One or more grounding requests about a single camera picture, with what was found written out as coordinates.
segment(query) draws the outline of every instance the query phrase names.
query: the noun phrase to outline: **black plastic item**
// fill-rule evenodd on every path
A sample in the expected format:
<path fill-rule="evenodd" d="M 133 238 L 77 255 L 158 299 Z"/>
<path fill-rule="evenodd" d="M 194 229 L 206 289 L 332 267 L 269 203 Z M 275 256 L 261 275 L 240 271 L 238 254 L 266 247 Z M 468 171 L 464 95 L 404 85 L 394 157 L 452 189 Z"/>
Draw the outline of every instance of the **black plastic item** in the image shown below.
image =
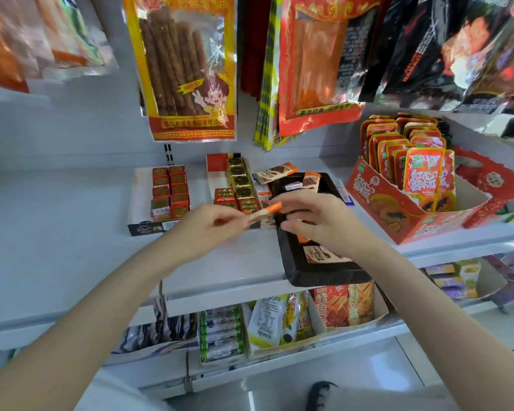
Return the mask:
<path fill-rule="evenodd" d="M 341 199 L 339 192 L 331 181 L 328 173 L 320 173 L 318 193 L 330 193 Z M 286 191 L 285 186 L 300 181 L 304 178 L 304 172 L 294 173 L 285 178 L 275 180 L 268 184 L 272 196 L 277 196 Z M 286 220 L 284 214 L 276 214 L 276 232 L 282 263 L 286 270 L 289 282 L 296 287 L 316 287 L 324 285 L 342 285 L 367 283 L 371 277 L 356 262 L 339 262 L 331 264 L 314 264 L 306 261 L 303 246 L 318 245 L 313 241 L 301 245 L 297 235 L 288 233 L 280 228 L 280 224 Z"/>

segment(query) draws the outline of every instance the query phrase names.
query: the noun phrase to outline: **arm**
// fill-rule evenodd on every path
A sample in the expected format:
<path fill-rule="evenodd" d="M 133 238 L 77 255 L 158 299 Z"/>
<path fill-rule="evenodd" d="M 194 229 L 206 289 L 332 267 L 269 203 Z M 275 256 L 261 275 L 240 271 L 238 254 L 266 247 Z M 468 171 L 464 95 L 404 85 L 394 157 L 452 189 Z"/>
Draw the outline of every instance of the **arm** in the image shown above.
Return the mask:
<path fill-rule="evenodd" d="M 377 281 L 462 410 L 514 411 L 514 352 L 372 234 L 341 200 L 307 191 L 285 193 L 273 202 L 278 200 L 285 213 L 306 210 L 289 214 L 282 229 L 350 257 Z"/>
<path fill-rule="evenodd" d="M 204 204 L 130 257 L 0 371 L 0 410 L 74 409 L 159 281 L 240 233 L 248 218 Z"/>

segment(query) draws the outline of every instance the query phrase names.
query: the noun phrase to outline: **black tray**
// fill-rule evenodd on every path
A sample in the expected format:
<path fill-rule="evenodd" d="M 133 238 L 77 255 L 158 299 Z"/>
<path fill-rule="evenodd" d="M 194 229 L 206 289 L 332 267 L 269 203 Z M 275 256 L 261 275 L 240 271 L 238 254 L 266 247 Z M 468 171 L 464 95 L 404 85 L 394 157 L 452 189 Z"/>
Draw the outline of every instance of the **black tray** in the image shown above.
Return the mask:
<path fill-rule="evenodd" d="M 320 184 L 318 193 L 330 193 L 341 199 L 337 188 L 331 181 L 328 173 L 320 173 Z M 272 192 L 272 196 L 285 193 L 286 185 L 300 181 L 305 174 L 294 173 L 285 178 L 275 180 L 268 184 Z M 356 262 L 339 262 L 331 264 L 314 264 L 306 261 L 303 246 L 319 245 L 314 241 L 301 245 L 297 240 L 297 235 L 286 232 L 280 228 L 280 224 L 286 220 L 284 214 L 275 214 L 276 232 L 278 234 L 278 242 L 280 244 L 280 253 L 282 255 L 282 263 L 286 270 L 286 276 L 289 282 L 296 287 L 316 287 L 324 285 L 342 285 L 342 284 L 358 284 L 367 283 L 371 277 Z"/>

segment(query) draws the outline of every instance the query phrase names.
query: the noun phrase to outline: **white floor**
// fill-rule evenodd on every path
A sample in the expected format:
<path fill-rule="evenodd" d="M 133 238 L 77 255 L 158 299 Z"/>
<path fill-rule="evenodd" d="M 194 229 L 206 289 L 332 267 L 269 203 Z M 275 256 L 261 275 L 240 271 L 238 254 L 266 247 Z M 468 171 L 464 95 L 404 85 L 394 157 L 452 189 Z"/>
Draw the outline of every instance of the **white floor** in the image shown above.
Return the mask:
<path fill-rule="evenodd" d="M 412 391 L 423 383 L 396 338 L 277 369 L 168 402 L 177 410 L 301 411 L 313 383 Z"/>

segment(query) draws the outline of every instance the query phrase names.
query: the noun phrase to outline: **cartoon character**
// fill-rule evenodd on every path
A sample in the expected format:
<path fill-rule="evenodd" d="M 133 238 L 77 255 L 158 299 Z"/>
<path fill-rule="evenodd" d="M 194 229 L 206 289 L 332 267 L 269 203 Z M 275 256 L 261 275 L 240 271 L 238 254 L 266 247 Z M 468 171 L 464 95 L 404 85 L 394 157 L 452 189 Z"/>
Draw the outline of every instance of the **cartoon character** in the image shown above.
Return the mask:
<path fill-rule="evenodd" d="M 199 91 L 192 92 L 194 102 L 200 105 L 205 112 L 209 113 L 210 117 L 214 114 L 219 116 L 220 120 L 227 123 L 228 117 L 225 104 L 226 97 L 228 96 L 228 84 L 218 75 L 213 75 L 211 78 L 206 78 L 202 91 L 206 95 L 205 98 Z"/>

